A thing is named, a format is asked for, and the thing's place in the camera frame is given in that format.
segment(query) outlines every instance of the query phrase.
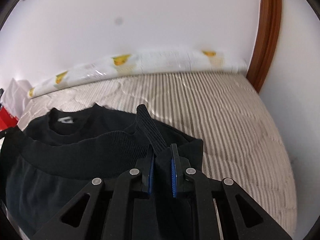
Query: beige striped fabric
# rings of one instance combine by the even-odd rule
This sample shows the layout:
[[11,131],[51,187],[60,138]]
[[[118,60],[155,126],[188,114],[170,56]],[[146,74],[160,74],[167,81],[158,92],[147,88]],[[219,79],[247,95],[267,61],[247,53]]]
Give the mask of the beige striped fabric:
[[233,178],[291,236],[297,216],[288,155],[259,96],[242,75],[199,72],[116,78],[34,98],[19,121],[28,123],[55,107],[78,111],[94,103],[151,117],[204,141],[203,172]]

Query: round metal pin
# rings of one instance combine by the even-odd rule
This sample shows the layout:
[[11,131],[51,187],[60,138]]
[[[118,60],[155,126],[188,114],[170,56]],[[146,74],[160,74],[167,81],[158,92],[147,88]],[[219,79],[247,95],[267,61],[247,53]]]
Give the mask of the round metal pin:
[[140,171],[138,169],[131,169],[129,172],[131,175],[138,175]]
[[224,184],[228,185],[228,186],[231,186],[233,184],[233,179],[230,179],[230,178],[225,178],[223,180]]
[[100,178],[95,178],[92,180],[93,185],[99,185],[101,182],[102,182],[102,180]]
[[194,168],[187,168],[186,169],[186,173],[192,175],[192,174],[195,174],[196,173],[196,170]]

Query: black sweatshirt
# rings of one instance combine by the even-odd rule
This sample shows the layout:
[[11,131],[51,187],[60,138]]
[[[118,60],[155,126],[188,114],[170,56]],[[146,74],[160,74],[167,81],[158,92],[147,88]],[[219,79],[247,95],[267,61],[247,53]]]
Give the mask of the black sweatshirt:
[[[73,123],[57,122],[66,116]],[[190,206],[172,198],[172,143],[201,169],[202,140],[152,120],[144,105],[136,115],[98,105],[73,113],[53,109],[24,133],[18,128],[7,133],[0,154],[0,197],[31,237],[88,181],[118,177],[144,158],[151,144],[155,190],[147,202],[135,201],[132,239],[188,239]]]

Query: brown wooden trim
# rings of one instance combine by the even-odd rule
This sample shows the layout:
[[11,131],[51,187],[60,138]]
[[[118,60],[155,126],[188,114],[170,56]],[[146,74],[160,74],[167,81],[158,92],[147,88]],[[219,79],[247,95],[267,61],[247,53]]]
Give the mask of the brown wooden trim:
[[282,0],[261,0],[257,39],[247,79],[260,91],[276,50],[281,22]]

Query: wall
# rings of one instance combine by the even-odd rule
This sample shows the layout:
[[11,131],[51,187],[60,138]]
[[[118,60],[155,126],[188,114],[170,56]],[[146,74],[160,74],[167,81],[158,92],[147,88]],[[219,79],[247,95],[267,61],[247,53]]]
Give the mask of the wall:
[[259,0],[20,0],[0,31],[0,87],[112,54],[183,46],[250,61]]
[[320,21],[306,0],[283,0],[276,53],[260,97],[289,152],[298,197],[294,240],[320,215]]

